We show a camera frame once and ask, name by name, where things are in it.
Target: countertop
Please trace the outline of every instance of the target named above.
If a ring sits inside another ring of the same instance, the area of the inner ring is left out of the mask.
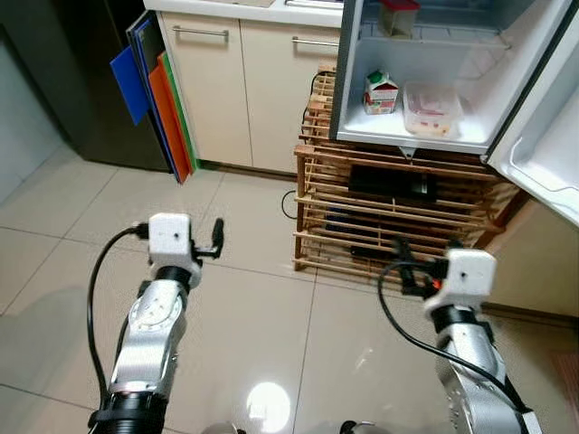
[[[275,0],[270,7],[229,5],[207,0],[144,0],[143,3],[146,9],[163,12],[334,28],[340,28],[342,24],[341,10],[287,6],[284,0]]]

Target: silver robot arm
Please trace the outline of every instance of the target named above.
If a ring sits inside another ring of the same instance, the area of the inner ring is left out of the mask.
[[[405,241],[400,241],[399,252],[404,264],[414,263]],[[423,265],[427,273],[434,269],[432,263]],[[486,251],[450,249],[446,260],[436,264],[435,277],[441,279],[436,285],[427,278],[427,285],[418,287],[412,267],[403,265],[399,271],[403,294],[425,299],[426,318],[433,322],[437,333],[436,348],[479,367],[503,386],[500,390],[485,376],[438,357],[436,372],[446,390],[456,432],[542,434],[535,413],[525,408],[507,377],[505,363],[493,345],[490,325],[476,318],[480,304],[490,295],[495,268],[496,260]],[[388,433],[371,422],[348,420],[340,434],[395,433]]]
[[[213,246],[196,248],[186,214],[160,213],[148,221],[152,281],[144,282],[129,311],[104,408],[89,422],[91,434],[160,434],[165,423],[185,333],[189,292],[201,281],[202,257],[218,258],[223,220],[215,222]]]

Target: tiled floor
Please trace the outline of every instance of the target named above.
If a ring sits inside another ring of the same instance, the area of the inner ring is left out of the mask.
[[[170,175],[81,161],[61,149],[0,204],[0,433],[86,432],[97,387],[85,336],[86,286],[104,242],[159,211],[189,212],[209,241],[226,222],[223,257],[204,267],[166,432],[232,420],[248,433],[336,434],[346,419],[393,434],[451,433],[434,360],[383,318],[371,282],[291,267],[291,183],[199,171]],[[123,241],[100,274],[95,316],[107,372],[121,318],[147,277],[146,245]],[[432,340],[421,304],[394,294],[408,329]],[[576,432],[551,364],[576,351],[571,330],[491,318],[508,371],[545,432]],[[266,402],[248,402],[260,385]]]

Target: kitchen cabinet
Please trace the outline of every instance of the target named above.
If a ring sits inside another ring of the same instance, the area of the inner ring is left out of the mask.
[[[339,29],[242,21],[253,165],[296,172],[293,148],[320,64],[335,64]]]
[[[198,157],[252,165],[239,20],[161,16]]]

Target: black cable on floor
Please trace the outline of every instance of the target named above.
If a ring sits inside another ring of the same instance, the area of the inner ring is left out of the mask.
[[[283,212],[283,215],[285,215],[286,217],[288,217],[289,219],[292,219],[292,220],[297,220],[297,219],[298,219],[298,216],[293,217],[292,215],[289,215],[289,214],[286,212],[286,209],[285,209],[285,200],[286,200],[286,197],[288,197],[290,194],[295,193],[295,192],[296,192],[295,190],[289,190],[289,191],[288,191],[287,193],[285,193],[285,194],[283,195],[283,197],[281,198],[281,212]]]
[[[406,333],[406,331],[396,322],[394,316],[392,315],[392,312],[390,312],[390,309],[388,308],[388,305],[386,304],[386,300],[384,298],[384,294],[382,291],[382,286],[383,286],[383,282],[385,280],[385,277],[390,273],[390,271],[392,271],[393,269],[396,269],[398,267],[402,267],[402,266],[420,267],[421,265],[422,264],[419,264],[416,262],[411,262],[411,261],[397,261],[397,262],[393,262],[392,264],[385,267],[382,270],[382,273],[380,273],[380,277],[378,278],[378,300],[380,301],[380,306],[382,307],[382,310],[384,310],[384,313],[386,314],[386,317],[390,321],[390,324],[392,324],[394,329],[400,335],[402,335],[402,337],[404,339],[406,339],[411,344],[416,345],[419,348],[422,348],[423,350],[428,351],[429,353],[433,353],[433,354],[438,355],[439,357],[443,357],[447,360],[450,360],[451,362],[455,362],[457,364],[460,364],[460,365],[464,366],[465,368],[468,368],[468,369],[472,370],[473,372],[477,373],[478,375],[485,377],[487,380],[492,382],[492,384],[495,387],[497,387],[497,389],[499,389],[501,392],[503,392],[507,398],[509,398],[511,400],[511,402],[513,403],[513,405],[515,406],[517,411],[519,411],[522,414],[529,412],[530,409],[523,403],[521,398],[515,392],[514,388],[508,388],[505,384],[500,382],[497,377],[495,377],[491,373],[488,373],[484,369],[478,367],[476,364],[472,364],[470,362],[467,362],[466,360],[464,360],[464,359],[462,359],[454,354],[450,354],[444,350],[441,350],[441,349],[436,348],[434,346],[428,345],[425,342],[416,339],[415,337]]]

